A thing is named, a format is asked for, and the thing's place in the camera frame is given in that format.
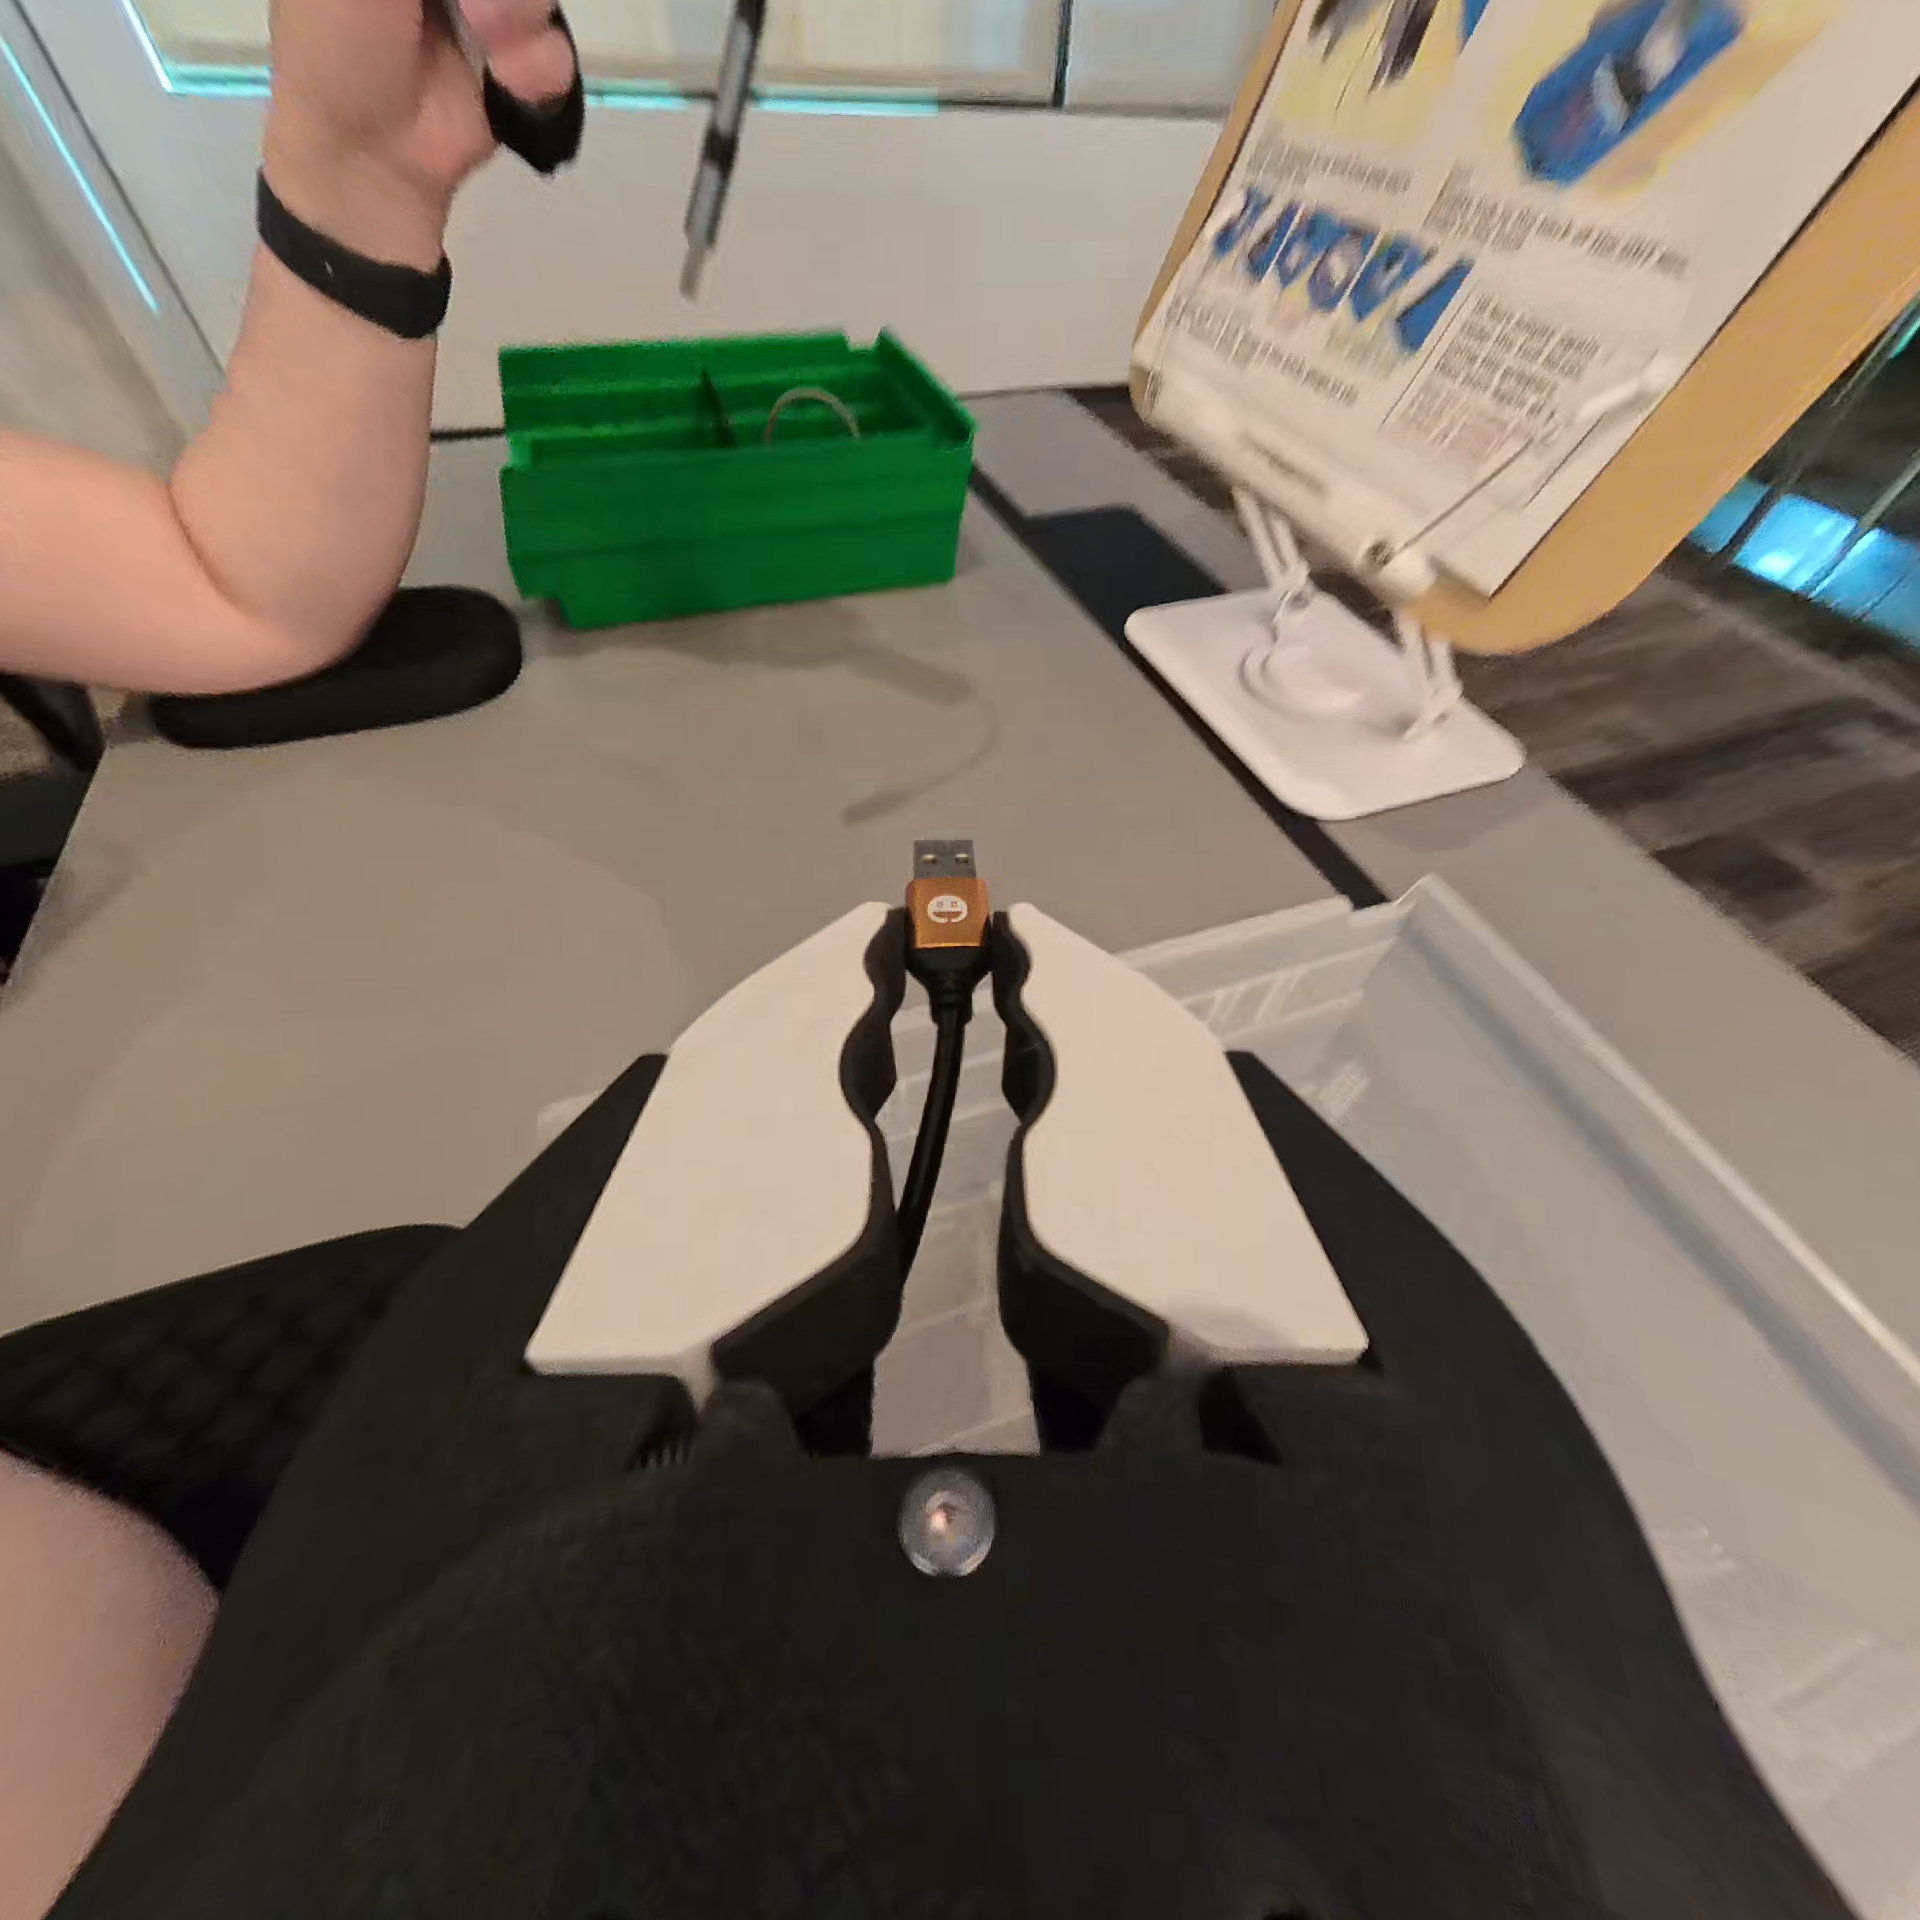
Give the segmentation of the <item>green plastic bin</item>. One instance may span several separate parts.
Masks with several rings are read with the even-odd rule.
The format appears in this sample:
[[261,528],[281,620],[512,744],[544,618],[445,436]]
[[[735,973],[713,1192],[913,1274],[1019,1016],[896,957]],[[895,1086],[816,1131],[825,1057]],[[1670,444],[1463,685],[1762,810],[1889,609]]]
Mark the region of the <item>green plastic bin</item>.
[[501,545],[573,632],[927,588],[971,412],[888,331],[500,350]]

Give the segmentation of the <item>black wristband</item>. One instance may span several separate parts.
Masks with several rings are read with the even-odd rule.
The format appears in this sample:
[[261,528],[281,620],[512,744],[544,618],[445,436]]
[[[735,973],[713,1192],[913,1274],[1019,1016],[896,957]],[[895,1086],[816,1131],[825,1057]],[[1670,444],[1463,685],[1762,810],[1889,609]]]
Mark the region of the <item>black wristband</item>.
[[261,247],[320,300],[381,335],[395,335],[398,341],[424,341],[445,325],[454,287],[448,257],[424,272],[351,253],[342,240],[301,222],[274,199],[263,168],[255,172],[249,208]]

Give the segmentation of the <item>person's right forearm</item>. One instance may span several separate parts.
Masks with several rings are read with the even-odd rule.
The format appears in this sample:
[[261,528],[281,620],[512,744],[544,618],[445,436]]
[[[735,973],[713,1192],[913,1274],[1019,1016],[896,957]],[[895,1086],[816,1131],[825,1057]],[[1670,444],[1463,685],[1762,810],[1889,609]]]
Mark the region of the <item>person's right forearm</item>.
[[0,1912],[43,1917],[142,1773],[219,1596],[147,1514],[5,1454]]

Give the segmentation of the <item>person's left hand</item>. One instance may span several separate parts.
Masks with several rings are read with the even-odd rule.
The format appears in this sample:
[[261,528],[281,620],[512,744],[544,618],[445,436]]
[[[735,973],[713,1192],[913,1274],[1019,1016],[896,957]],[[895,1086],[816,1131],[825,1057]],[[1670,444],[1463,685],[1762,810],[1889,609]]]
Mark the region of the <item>person's left hand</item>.
[[534,114],[575,53],[534,0],[274,0],[263,183],[353,257],[428,272],[457,188],[495,153],[482,80]]

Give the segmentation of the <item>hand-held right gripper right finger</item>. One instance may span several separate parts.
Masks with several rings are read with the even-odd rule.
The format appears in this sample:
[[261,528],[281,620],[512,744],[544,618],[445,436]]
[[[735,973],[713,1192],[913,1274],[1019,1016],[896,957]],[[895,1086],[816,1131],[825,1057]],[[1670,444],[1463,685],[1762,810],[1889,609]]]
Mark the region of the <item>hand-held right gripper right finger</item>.
[[1213,1032],[1053,916],[995,920],[1012,1122],[995,1318],[1033,1423],[1109,1423],[1141,1382],[1362,1369],[1368,1329]]

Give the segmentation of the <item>black usb hub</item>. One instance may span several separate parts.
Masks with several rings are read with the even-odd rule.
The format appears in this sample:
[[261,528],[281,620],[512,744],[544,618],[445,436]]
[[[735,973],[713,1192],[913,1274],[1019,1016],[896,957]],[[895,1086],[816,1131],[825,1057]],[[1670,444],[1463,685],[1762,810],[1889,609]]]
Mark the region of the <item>black usb hub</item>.
[[701,295],[706,262],[717,242],[717,228],[726,220],[726,195],[728,195],[735,164],[738,164],[738,136],[745,125],[745,105],[753,97],[763,21],[764,21],[763,0],[735,0],[721,62],[717,62],[717,83],[713,83],[713,101],[707,101],[707,129],[701,138],[688,208],[685,208],[685,272],[681,272],[685,300]]

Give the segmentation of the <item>clear plastic bin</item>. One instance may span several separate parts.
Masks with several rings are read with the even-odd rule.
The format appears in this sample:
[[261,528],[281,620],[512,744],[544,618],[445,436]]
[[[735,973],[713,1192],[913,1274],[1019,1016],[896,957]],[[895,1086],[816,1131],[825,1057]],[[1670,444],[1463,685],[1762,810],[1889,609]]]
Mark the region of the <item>clear plastic bin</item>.
[[1914,1355],[1441,888],[1141,973],[1362,1369],[1033,1423],[990,966],[872,1369],[560,1530],[550,1912],[1914,1917]]

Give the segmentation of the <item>printed instruction sheet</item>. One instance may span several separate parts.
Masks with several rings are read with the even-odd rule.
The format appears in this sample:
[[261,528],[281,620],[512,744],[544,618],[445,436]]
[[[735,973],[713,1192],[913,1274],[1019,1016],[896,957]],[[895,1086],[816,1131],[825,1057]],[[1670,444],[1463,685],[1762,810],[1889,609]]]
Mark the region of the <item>printed instruction sheet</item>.
[[1497,593],[1914,92],[1920,10],[1294,3],[1141,313],[1141,412]]

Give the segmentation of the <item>white folding stand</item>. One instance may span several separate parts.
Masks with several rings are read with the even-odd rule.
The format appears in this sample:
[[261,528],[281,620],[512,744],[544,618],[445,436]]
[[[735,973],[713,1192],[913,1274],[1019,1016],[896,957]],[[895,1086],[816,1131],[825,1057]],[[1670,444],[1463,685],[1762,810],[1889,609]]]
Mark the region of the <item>white folding stand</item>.
[[1232,488],[1259,588],[1138,609],[1126,641],[1290,810],[1354,822],[1501,786],[1526,744],[1463,690],[1448,641],[1316,584],[1290,517]]

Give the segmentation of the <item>person's left forearm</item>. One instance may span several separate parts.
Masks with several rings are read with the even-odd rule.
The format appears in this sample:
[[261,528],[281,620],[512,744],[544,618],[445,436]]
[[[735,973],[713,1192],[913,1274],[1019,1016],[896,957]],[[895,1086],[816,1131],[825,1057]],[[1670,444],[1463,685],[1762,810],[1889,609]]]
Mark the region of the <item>person's left forearm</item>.
[[255,253],[226,389],[164,476],[5,429],[0,669],[219,695],[351,655],[418,537],[433,373],[433,338]]

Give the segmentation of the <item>black usb cable orange plug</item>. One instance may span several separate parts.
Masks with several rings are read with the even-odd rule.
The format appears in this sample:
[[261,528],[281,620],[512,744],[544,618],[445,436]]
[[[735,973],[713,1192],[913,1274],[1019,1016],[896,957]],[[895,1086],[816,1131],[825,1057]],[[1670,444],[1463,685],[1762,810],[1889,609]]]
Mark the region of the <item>black usb cable orange plug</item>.
[[927,1097],[896,1187],[896,1279],[911,1283],[950,1138],[975,985],[994,966],[994,898],[971,840],[918,840],[903,911],[903,962],[932,1016]]

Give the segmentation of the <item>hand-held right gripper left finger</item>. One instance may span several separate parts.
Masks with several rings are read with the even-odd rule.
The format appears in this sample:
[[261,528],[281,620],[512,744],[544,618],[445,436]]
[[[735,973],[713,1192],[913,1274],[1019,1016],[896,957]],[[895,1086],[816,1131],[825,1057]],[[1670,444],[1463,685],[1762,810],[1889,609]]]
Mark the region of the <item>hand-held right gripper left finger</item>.
[[896,1327],[896,905],[861,902],[673,1044],[522,1348],[534,1377],[658,1377],[707,1404],[756,1382],[789,1415],[866,1377]]

